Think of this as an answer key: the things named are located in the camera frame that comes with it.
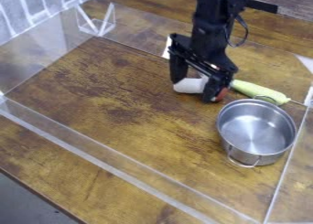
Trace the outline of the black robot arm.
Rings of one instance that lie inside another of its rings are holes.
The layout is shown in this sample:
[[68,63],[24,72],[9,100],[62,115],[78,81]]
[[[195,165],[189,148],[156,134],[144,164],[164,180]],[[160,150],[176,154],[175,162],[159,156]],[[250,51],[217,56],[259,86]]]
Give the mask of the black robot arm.
[[234,21],[248,30],[239,13],[246,0],[196,0],[192,14],[192,35],[169,35],[169,79],[173,90],[200,93],[203,102],[219,101],[238,71],[226,55],[226,47],[240,46],[230,41]]

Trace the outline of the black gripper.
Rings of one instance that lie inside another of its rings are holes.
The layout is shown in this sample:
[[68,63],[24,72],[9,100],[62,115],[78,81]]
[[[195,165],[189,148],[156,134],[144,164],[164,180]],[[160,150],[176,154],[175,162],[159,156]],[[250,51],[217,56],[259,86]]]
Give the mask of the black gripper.
[[224,38],[196,39],[173,33],[169,39],[167,49],[172,83],[176,84],[187,77],[188,67],[192,67],[203,74],[201,101],[204,103],[220,101],[230,90],[232,76],[238,71],[236,65],[226,55]]

